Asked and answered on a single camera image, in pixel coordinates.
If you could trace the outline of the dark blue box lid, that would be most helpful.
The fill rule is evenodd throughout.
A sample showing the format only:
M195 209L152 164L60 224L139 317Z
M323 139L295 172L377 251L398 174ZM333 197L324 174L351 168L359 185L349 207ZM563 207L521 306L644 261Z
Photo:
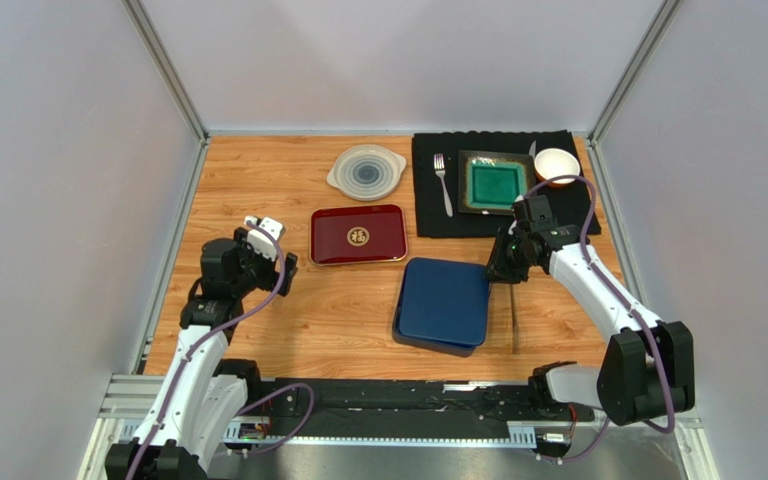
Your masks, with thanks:
M394 312L401 332L477 349L486 340L489 317L490 283L483 273L480 264L409 260Z

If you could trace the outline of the stainless steel serving tongs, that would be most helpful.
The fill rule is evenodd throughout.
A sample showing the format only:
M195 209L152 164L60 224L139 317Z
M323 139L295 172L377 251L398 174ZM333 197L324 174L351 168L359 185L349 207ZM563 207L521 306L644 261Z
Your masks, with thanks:
M516 295L514 292L514 286L509 285L508 286L508 294L509 294L509 310L510 310L510 331L511 331L511 354L516 354L519 351L519 325L518 325L518 317L517 317L517 301L516 301Z

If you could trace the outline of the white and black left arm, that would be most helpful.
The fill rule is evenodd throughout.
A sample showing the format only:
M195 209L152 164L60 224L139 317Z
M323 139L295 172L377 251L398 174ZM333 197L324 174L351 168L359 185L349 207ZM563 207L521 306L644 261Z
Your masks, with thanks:
M129 441L105 458L109 479L205 479L232 418L259 380L253 364L225 359L236 326L289 293L298 258L284 226L248 216L230 238L205 243L200 275L180 315L168 374Z

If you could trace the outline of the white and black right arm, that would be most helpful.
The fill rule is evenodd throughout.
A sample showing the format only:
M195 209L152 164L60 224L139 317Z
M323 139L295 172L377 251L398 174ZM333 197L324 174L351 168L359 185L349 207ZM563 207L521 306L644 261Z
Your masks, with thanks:
M518 198L513 223L498 230L485 278L527 281L533 267L563 285L606 343L598 368L557 362L530 383L550 404L602 410L618 426L668 419L695 405L694 340L681 322L665 322L609 271L582 230L559 225L545 196Z

